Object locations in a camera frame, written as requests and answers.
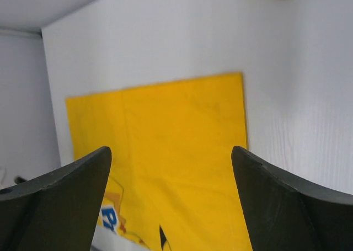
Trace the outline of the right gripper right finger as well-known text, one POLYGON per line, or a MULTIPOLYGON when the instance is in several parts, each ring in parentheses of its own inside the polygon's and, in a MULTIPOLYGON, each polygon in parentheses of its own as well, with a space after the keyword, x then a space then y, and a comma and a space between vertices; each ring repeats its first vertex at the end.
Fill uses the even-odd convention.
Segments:
POLYGON ((243 147, 231 154, 253 250, 352 250, 352 195, 268 163, 243 147))

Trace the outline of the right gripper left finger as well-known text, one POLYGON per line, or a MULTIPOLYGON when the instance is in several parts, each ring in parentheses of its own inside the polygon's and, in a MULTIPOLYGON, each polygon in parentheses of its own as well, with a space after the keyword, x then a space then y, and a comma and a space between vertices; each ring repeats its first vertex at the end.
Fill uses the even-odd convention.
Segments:
POLYGON ((107 146, 1 190, 1 250, 90 250, 111 167, 107 146))

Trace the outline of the yellow printed cloth placemat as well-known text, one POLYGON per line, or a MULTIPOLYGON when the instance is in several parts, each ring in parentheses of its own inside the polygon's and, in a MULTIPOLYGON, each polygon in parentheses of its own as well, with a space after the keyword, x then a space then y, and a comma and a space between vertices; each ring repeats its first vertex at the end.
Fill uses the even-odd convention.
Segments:
POLYGON ((242 75, 66 100, 74 158, 108 146, 98 250, 251 250, 231 151, 246 147, 242 75))

